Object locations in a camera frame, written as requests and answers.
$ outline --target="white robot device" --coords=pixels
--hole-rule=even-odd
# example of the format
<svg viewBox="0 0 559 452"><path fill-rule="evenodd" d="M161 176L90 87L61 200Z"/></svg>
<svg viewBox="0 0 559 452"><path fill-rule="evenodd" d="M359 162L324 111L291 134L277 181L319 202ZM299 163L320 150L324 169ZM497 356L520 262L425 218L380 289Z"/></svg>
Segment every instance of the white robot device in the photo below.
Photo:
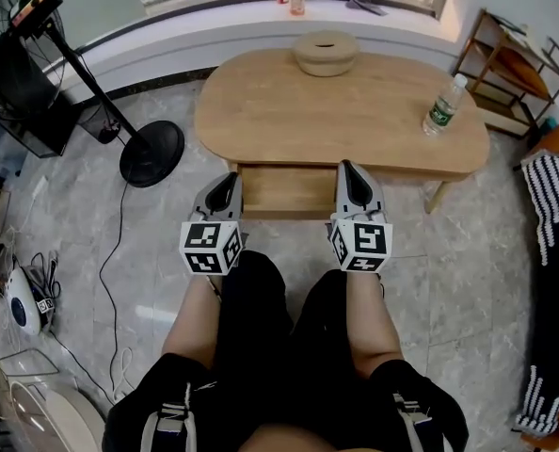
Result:
<svg viewBox="0 0 559 452"><path fill-rule="evenodd" d="M327 237L342 271L378 273L392 254L392 225L386 222L384 196L361 166L344 160L338 167L336 212Z"/></svg>
<svg viewBox="0 0 559 452"><path fill-rule="evenodd" d="M182 224L179 252L195 275L229 274L244 248L240 233L242 178L230 172L213 180Z"/></svg>
<svg viewBox="0 0 559 452"><path fill-rule="evenodd" d="M9 274L6 297L14 321L29 335L48 331L54 317L54 300L43 292L45 277L37 266L18 266Z"/></svg>

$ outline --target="black sleeve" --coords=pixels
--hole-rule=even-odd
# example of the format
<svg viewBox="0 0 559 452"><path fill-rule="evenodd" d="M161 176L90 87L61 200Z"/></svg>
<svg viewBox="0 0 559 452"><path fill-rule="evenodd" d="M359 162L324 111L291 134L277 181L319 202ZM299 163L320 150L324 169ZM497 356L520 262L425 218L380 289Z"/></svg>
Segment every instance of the black sleeve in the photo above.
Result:
<svg viewBox="0 0 559 452"><path fill-rule="evenodd" d="M442 450L442 435L449 441L454 452L464 452L469 432L463 411L449 394L416 372L409 363L403 360L385 362L374 371L370 382L384 394L388 392L401 396L403 403L412 410L417 405L420 412L431 418L423 427L416 427L420 438L423 433L431 444L426 447L422 440L424 452ZM440 438L440 445L437 444L437 436Z"/></svg>
<svg viewBox="0 0 559 452"><path fill-rule="evenodd" d="M201 363L172 353L162 356L136 390L110 410L103 452L139 452L141 434L151 413L160 410L164 402L183 402L186 384L199 386L208 377Z"/></svg>

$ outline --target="black and white blanket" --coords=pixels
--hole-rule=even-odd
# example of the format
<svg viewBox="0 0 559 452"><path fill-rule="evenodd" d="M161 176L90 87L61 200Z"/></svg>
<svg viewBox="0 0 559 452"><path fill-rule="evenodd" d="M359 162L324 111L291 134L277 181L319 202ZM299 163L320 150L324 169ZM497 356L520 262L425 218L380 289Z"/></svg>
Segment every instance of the black and white blanket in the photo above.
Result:
<svg viewBox="0 0 559 452"><path fill-rule="evenodd" d="M544 436L559 427L559 155L544 154L523 168L539 224L530 371L517 428Z"/></svg>

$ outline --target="forearm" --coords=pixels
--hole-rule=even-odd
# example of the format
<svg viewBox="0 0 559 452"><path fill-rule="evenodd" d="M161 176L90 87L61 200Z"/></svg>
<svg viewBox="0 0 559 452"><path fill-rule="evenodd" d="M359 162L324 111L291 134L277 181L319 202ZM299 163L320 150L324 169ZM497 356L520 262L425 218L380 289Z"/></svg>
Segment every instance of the forearm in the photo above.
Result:
<svg viewBox="0 0 559 452"><path fill-rule="evenodd" d="M399 335L375 274L347 274L346 329L353 362L364 377L388 360L403 359Z"/></svg>
<svg viewBox="0 0 559 452"><path fill-rule="evenodd" d="M220 290L221 279L214 277ZM213 365L221 304L204 276L194 276L185 291L184 302L163 344L163 355L174 353Z"/></svg>

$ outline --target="white cube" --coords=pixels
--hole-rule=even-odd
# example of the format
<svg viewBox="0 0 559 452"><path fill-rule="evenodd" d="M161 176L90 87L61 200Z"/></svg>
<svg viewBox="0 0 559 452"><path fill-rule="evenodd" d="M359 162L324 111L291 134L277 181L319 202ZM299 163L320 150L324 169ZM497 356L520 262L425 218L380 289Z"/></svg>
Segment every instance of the white cube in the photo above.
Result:
<svg viewBox="0 0 559 452"><path fill-rule="evenodd" d="M330 240L342 271L378 273L392 254L392 225L336 219Z"/></svg>
<svg viewBox="0 0 559 452"><path fill-rule="evenodd" d="M244 247L237 221L185 222L179 253L194 275L229 274Z"/></svg>

